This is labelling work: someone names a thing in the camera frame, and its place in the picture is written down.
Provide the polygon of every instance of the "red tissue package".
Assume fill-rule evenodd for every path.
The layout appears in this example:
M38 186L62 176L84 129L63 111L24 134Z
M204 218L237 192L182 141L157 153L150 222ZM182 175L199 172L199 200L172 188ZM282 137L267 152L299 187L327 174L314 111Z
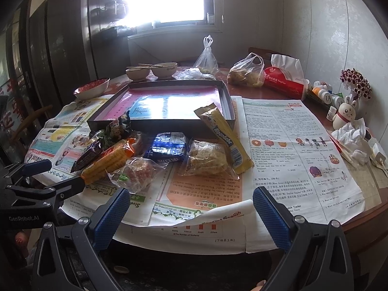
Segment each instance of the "red tissue package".
M309 80L305 79L299 59L284 55L271 56L272 67L264 70L264 85L290 98L304 100Z

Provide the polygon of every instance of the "window sill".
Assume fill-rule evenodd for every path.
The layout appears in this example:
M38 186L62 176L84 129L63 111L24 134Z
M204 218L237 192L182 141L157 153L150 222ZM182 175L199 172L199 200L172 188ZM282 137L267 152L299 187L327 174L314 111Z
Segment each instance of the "window sill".
M135 40L137 38L142 38L144 36L150 35L162 35L169 34L173 32L218 32L222 31L216 25L178 25L178 26L169 26L169 27L159 27L154 29L147 29L140 31L135 35L128 36L128 39Z

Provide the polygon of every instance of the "table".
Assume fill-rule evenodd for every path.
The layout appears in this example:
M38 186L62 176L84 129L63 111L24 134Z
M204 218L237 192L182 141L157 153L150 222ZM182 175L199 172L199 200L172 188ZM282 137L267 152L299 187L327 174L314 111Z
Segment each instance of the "table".
M187 68L188 67L178 67L173 77ZM226 83L228 71L228 69L220 69L216 78ZM150 72L144 82L152 82L157 79L158 78ZM115 94L130 82L131 80L128 79L125 74L116 77L110 81L109 87L104 94ZM272 100L288 99L288 97L283 94L267 87L251 88L231 84L227 84L226 86L230 95L239 95L244 98ZM326 119L326 110L309 98L306 98L303 103L319 119L326 129L332 130L332 123ZM348 246L352 253L358 254L363 252L388 235L388 188L379 188L378 191L381 197L381 204L360 213L343 225Z

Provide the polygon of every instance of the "hand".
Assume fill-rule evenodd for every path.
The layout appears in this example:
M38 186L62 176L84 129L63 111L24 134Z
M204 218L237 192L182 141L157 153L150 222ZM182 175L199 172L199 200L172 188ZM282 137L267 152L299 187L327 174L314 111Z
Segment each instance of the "hand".
M264 284L266 283L267 281L266 280L261 280L255 288L253 288L251 291L259 291L261 290L261 288L264 286Z

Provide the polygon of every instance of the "bowl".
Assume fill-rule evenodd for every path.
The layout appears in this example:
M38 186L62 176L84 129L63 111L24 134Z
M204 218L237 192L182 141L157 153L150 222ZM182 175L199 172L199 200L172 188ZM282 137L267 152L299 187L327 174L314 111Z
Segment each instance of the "bowl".
M143 81L149 74L149 69L129 68L125 70L127 77L134 82Z
M94 80L77 88L73 94L79 100L89 100L101 96L108 88L110 78Z
M151 68L152 73L159 79L168 79L176 72L178 64L176 62L164 62L161 64L161 68Z

